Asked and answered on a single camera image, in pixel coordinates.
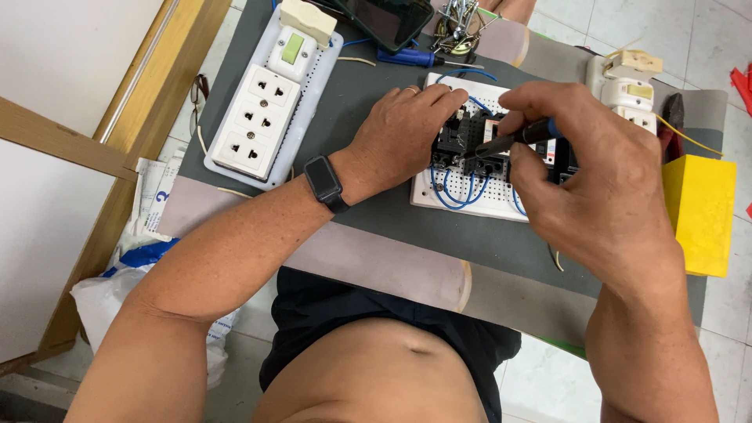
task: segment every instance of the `white plastic bag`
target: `white plastic bag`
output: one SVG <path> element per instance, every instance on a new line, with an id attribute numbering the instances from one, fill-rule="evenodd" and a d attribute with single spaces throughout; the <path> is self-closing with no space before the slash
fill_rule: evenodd
<path id="1" fill-rule="evenodd" d="M 76 299 L 76 308 L 94 354 L 102 344 L 107 329 L 128 293 L 177 241 L 173 239 L 170 242 L 157 242 L 128 251 L 101 277 L 84 279 L 73 286 L 71 295 Z M 222 381 L 227 361 L 225 338 L 235 324 L 238 310 L 215 321 L 206 336 L 209 389 Z"/>

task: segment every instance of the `black shorts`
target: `black shorts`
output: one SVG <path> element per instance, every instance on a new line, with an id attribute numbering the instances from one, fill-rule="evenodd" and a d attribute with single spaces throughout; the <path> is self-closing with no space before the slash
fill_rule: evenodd
<path id="1" fill-rule="evenodd" d="M 320 337 L 362 318 L 393 318 L 441 337 L 465 361 L 490 422 L 501 421 L 493 372 L 520 350 L 516 330 L 401 297 L 281 267 L 271 315 L 279 331 L 259 374 L 261 389 Z"/>

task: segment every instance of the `left arm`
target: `left arm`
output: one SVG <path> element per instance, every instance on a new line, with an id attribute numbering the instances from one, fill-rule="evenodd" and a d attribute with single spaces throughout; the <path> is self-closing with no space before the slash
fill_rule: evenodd
<path id="1" fill-rule="evenodd" d="M 355 205 L 428 166 L 441 125 L 465 101 L 443 84 L 393 89 L 353 143 L 332 154 L 345 202 Z M 248 301 L 332 213 L 305 176 L 203 223 L 126 298 L 66 421 L 197 421 L 206 391 L 211 323 Z"/>

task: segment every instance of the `yellow box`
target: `yellow box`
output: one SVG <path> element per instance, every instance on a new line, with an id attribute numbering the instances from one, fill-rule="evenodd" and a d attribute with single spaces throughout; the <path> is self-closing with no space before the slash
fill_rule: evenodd
<path id="1" fill-rule="evenodd" d="M 726 276 L 736 163 L 686 155 L 663 165 L 666 208 L 690 275 Z"/>

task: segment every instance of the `screwdriver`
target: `screwdriver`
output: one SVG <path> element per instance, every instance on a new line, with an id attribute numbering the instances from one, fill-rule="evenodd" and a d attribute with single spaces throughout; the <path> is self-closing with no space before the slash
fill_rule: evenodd
<path id="1" fill-rule="evenodd" d="M 530 145 L 554 138 L 564 138 L 564 135 L 556 127 L 552 117 L 545 117 L 509 135 L 499 136 L 489 142 L 484 142 L 478 145 L 475 150 L 465 153 L 462 158 L 465 160 L 474 157 L 483 159 L 492 154 L 509 150 L 515 142 Z"/>
<path id="2" fill-rule="evenodd" d="M 467 65 L 465 63 L 447 62 L 443 57 L 436 57 L 434 53 L 424 53 L 411 48 L 403 48 L 394 56 L 382 49 L 378 49 L 376 58 L 381 62 L 398 63 L 400 65 L 408 66 L 425 66 L 427 68 L 441 65 L 466 66 L 468 68 L 476 69 L 483 68 L 483 66 L 481 65 Z"/>

